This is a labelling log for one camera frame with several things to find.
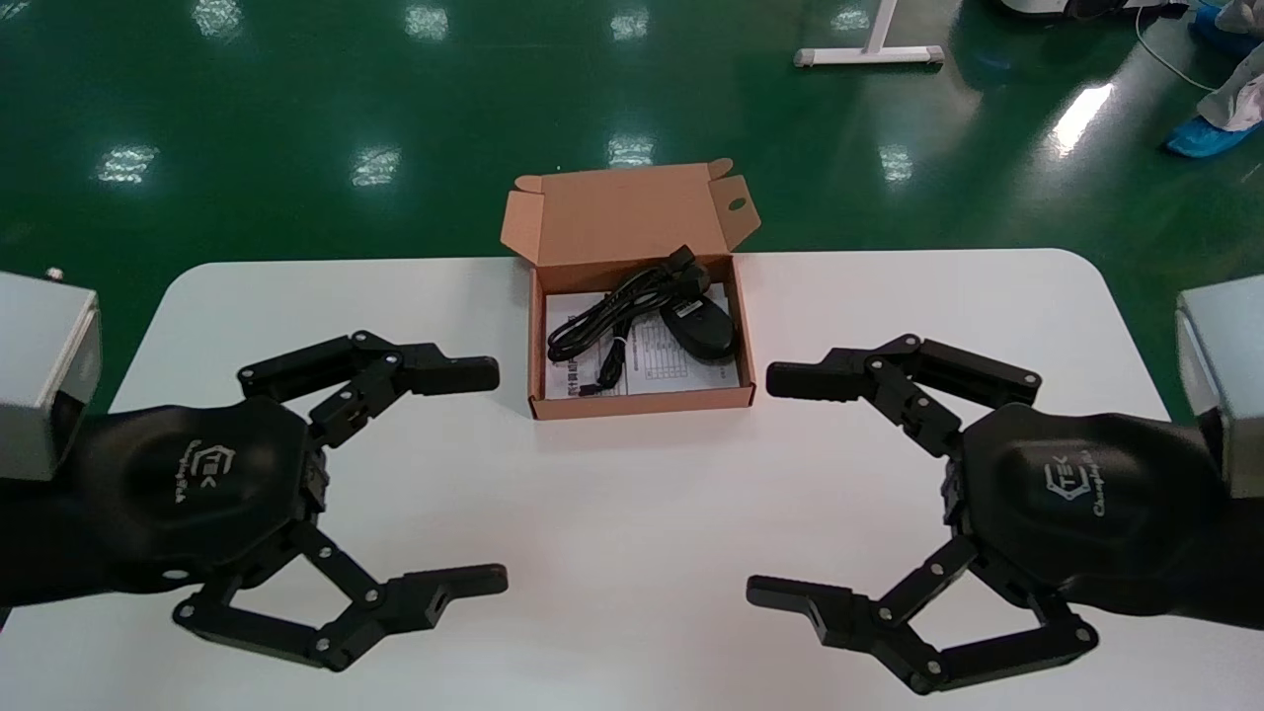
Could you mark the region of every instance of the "white table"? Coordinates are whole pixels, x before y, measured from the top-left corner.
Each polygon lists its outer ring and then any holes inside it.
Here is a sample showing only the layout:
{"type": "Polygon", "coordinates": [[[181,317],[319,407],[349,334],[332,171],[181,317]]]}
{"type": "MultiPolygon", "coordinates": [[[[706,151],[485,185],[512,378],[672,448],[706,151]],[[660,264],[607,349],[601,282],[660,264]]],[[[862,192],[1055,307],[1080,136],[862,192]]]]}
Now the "white table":
{"type": "MultiPolygon", "coordinates": [[[[1042,373],[1043,410],[1165,417],[1105,283],[1069,253],[739,259],[758,372],[914,331],[1042,373]]],[[[458,601],[436,630],[343,674],[197,640],[168,621],[187,591],[18,610],[0,635],[0,707],[1259,707],[1264,635],[1181,619],[1081,610],[1102,644],[1079,662],[925,700],[873,659],[819,646],[801,616],[748,605],[747,576],[885,592],[947,540],[943,463],[865,404],[761,393],[748,410],[536,423],[526,295],[512,259],[209,264],[177,280],[115,410],[231,404],[241,364],[359,328],[495,356],[499,391],[401,400],[332,452],[321,526],[380,579],[495,562],[509,591],[458,601]]],[[[297,563],[239,601],[308,622],[344,605],[297,563]]],[[[968,577],[916,621],[940,646],[1031,625],[968,577]]]]}

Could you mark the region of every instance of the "glossy green floor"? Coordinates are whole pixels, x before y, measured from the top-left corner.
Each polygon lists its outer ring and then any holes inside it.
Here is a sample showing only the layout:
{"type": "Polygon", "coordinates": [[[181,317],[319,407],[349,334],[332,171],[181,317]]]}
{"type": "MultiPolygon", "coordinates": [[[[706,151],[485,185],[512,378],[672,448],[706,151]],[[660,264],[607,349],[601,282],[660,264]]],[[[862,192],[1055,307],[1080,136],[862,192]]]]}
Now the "glossy green floor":
{"type": "MultiPolygon", "coordinates": [[[[506,254],[517,175],[728,156],[763,216],[746,249],[1083,254],[1182,415],[1173,299],[1264,271],[1264,139],[1160,153],[1201,92],[1130,23],[991,0],[900,3],[889,44],[943,44],[939,71],[791,67],[875,6],[0,0],[0,268],[100,291],[101,406],[196,264],[506,254]]],[[[1186,22],[1148,38],[1220,83],[1186,22]]]]}

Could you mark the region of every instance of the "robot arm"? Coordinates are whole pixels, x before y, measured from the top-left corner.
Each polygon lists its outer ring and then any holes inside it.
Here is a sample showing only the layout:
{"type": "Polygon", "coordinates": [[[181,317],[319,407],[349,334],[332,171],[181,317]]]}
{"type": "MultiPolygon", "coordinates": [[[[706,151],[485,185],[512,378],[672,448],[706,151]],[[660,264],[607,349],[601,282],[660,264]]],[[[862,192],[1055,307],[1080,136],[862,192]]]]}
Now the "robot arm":
{"type": "Polygon", "coordinates": [[[493,390],[492,358],[445,357],[370,333],[243,368],[230,407],[85,416],[49,481],[0,479],[0,607],[201,584],[173,620],[210,641],[343,671],[387,635],[435,626],[451,600],[507,588],[502,566],[377,582],[325,536],[324,447],[406,392],[493,390]],[[310,414],[282,402],[345,383],[310,414]],[[344,595],[316,629],[231,607],[303,555],[344,595]]]}
{"type": "Polygon", "coordinates": [[[1067,664],[1098,641],[1068,602],[1264,629],[1264,507],[1231,500],[1194,428],[1030,407],[1035,373],[915,335],[818,364],[774,363],[769,393],[865,399],[933,457],[952,539],[880,600],[755,576],[747,600],[809,617],[825,646],[877,658],[916,693],[1067,664]],[[995,407],[961,420],[919,383],[995,407]],[[1039,628],[937,650],[909,626],[966,571],[1039,628]]]}

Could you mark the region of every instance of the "box flap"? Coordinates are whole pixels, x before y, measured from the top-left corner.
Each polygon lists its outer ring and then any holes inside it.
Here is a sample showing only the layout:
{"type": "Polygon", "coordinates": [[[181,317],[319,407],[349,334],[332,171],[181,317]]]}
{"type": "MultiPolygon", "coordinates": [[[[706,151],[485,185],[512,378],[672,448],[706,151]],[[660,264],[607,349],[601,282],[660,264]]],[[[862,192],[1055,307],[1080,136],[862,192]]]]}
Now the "box flap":
{"type": "MultiPolygon", "coordinates": [[[[516,182],[520,187],[523,182],[530,185],[527,178],[520,177],[516,182]]],[[[545,196],[538,191],[526,192],[514,190],[509,192],[509,199],[504,205],[504,223],[501,225],[501,244],[513,249],[532,264],[538,264],[540,259],[540,229],[544,225],[545,196]]]]}
{"type": "Polygon", "coordinates": [[[681,244],[699,256],[727,254],[760,225],[746,181],[724,177],[732,167],[720,158],[522,176],[501,242],[540,267],[661,258],[681,244]]]}
{"type": "Polygon", "coordinates": [[[713,180],[710,191],[724,244],[732,252],[743,239],[751,237],[751,233],[760,229],[760,214],[755,211],[755,202],[742,176],[713,180]]]}

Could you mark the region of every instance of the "cardboard box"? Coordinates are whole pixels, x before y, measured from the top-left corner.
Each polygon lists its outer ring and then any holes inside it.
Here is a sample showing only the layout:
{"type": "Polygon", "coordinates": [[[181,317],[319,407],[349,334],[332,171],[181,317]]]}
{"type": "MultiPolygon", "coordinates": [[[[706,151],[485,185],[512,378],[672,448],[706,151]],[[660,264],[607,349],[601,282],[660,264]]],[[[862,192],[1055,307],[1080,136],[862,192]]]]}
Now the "cardboard box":
{"type": "Polygon", "coordinates": [[[501,242],[533,264],[527,337],[527,401],[537,420],[750,407],[755,373],[732,250],[760,226],[733,162],[522,176],[504,207],[501,242]],[[688,244],[713,283],[724,285],[737,325],[738,387],[546,400],[545,296],[609,291],[629,273],[688,244]]]}

